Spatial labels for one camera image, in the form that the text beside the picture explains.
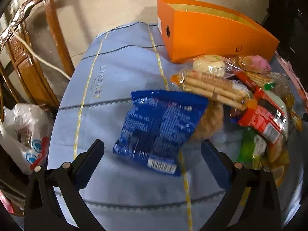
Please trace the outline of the pink patterned mat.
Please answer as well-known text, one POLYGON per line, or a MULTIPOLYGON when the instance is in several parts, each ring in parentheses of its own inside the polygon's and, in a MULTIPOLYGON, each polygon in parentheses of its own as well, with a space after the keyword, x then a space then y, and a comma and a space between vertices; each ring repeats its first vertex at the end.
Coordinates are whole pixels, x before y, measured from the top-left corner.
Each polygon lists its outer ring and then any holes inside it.
POLYGON ((300 79, 297 77, 295 72, 293 71, 292 65, 290 62, 287 62, 285 59, 283 59, 277 51, 275 51, 275 57, 278 60, 279 64, 282 66, 286 74, 291 79, 293 85, 295 86, 299 96, 304 99, 306 97, 306 91, 303 87, 303 85, 300 82, 300 79))

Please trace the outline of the dark carved wooden bench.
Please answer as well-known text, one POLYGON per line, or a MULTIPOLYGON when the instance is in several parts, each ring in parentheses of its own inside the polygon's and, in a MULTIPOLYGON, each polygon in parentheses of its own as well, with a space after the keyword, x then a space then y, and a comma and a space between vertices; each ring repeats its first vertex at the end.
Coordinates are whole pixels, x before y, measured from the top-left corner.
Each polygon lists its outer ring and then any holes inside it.
POLYGON ((262 26, 279 40, 277 52, 307 76, 307 0, 269 0, 262 26))

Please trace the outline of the bright green snack packet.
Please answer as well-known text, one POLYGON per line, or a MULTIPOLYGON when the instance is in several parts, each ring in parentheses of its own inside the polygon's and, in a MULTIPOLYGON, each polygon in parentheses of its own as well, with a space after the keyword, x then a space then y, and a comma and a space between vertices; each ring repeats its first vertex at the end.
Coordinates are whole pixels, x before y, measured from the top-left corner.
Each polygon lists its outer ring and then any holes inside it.
POLYGON ((266 147, 266 141, 254 129, 244 128, 237 161, 247 168, 260 170, 262 167, 260 159, 264 155, 266 147))

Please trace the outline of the round white bun packet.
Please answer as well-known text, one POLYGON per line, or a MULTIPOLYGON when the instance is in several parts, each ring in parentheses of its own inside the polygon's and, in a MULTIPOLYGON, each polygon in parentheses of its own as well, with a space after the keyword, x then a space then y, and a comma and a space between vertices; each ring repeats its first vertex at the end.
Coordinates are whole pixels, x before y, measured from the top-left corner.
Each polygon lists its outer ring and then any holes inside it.
POLYGON ((218 55, 203 55, 193 59, 193 69, 200 73, 223 77, 225 74, 225 62, 218 55))

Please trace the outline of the white plastic bag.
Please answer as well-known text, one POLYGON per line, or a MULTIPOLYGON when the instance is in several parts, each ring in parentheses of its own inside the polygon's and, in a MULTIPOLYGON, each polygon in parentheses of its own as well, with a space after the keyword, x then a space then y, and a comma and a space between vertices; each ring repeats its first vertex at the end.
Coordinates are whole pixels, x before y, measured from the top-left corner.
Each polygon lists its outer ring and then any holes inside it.
POLYGON ((54 121, 35 104, 17 103, 3 107, 1 146, 20 170, 31 175, 48 156, 54 121))

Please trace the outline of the pink snack packet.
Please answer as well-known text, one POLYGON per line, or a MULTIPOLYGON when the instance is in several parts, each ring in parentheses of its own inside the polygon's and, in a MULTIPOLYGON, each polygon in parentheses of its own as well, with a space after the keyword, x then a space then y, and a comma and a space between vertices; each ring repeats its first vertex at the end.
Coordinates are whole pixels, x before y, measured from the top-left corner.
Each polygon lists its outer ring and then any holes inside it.
POLYGON ((267 74, 271 72, 271 66, 267 59, 259 55, 239 56, 238 64, 241 69, 258 74, 267 74))

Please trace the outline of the carved brown wooden chair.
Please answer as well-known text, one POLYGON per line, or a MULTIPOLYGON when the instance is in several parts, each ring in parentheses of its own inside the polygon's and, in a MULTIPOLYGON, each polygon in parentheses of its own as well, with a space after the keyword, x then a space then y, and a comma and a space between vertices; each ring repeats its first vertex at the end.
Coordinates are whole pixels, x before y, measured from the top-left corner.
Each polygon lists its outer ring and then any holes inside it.
POLYGON ((50 87, 41 64, 58 71, 67 79, 71 78, 75 68, 62 34, 54 0, 25 0, 17 8, 7 28, 1 33, 1 49, 3 48, 8 50, 14 71, 30 101, 44 109, 57 109, 59 100, 50 87), (39 3, 44 5, 46 20, 63 69, 47 63, 31 48, 25 21, 33 7, 39 3))

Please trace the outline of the red snack packet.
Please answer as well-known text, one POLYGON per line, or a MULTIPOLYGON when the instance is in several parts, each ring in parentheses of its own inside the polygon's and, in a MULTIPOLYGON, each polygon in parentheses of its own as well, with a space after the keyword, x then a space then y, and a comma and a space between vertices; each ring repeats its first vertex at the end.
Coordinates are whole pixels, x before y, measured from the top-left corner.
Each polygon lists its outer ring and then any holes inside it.
POLYGON ((272 144, 279 138, 288 139, 289 119, 283 100, 261 88, 255 91, 254 97, 256 103, 247 108, 238 124, 253 128, 272 144))

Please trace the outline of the orange cardboard box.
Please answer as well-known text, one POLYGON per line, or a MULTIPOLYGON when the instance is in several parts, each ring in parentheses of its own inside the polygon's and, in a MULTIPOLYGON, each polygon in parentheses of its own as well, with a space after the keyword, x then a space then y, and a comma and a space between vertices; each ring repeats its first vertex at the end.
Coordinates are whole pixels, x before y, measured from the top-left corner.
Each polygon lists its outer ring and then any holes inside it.
POLYGON ((279 40, 246 15, 195 0, 157 0, 158 28, 169 58, 259 55, 271 60, 279 40))

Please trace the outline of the cracker biscuit packet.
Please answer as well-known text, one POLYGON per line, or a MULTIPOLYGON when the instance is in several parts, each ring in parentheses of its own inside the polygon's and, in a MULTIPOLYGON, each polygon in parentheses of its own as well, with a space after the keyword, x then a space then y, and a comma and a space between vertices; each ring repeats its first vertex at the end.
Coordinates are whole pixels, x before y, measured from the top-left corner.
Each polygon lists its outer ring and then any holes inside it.
POLYGON ((234 80, 189 69, 182 69, 172 75, 170 80, 185 92, 206 97, 237 110, 252 109, 257 106, 252 91, 234 80))

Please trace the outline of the blue cookie packet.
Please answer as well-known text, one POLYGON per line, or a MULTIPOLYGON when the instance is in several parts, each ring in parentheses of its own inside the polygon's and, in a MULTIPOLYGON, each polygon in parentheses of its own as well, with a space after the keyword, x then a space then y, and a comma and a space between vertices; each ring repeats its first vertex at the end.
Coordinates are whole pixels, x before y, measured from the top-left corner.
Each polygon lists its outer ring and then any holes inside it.
POLYGON ((158 173, 179 177, 178 153, 194 133, 208 99, 166 90, 133 91, 131 99, 133 106, 113 152, 158 173))

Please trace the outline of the blue checked tablecloth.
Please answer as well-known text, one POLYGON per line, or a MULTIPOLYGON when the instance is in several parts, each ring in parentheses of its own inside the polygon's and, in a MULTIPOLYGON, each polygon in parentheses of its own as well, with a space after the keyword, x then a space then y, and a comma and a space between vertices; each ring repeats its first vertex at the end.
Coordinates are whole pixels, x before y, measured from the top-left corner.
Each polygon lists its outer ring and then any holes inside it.
MULTIPOLYGON (((244 128, 238 124, 246 110, 237 110, 208 99, 194 133, 183 144, 177 161, 179 177, 158 173, 113 152, 127 112, 131 93, 139 90, 183 91, 171 76, 193 69, 170 61, 158 23, 131 23, 98 35, 75 70, 62 98, 52 132, 48 167, 73 162, 99 139, 104 155, 87 186, 79 194, 106 230, 201 230, 211 217, 225 190, 220 188, 201 154, 208 139, 233 162, 238 162, 244 128)), ((307 189, 307 126, 297 131, 288 112, 293 105, 299 115, 304 103, 288 82, 270 81, 280 76, 282 66, 274 59, 271 72, 249 74, 238 58, 223 58, 225 74, 252 91, 271 91, 286 105, 288 139, 267 141, 260 159, 262 174, 269 168, 269 187, 278 193, 278 226, 286 227, 304 208, 307 189)))

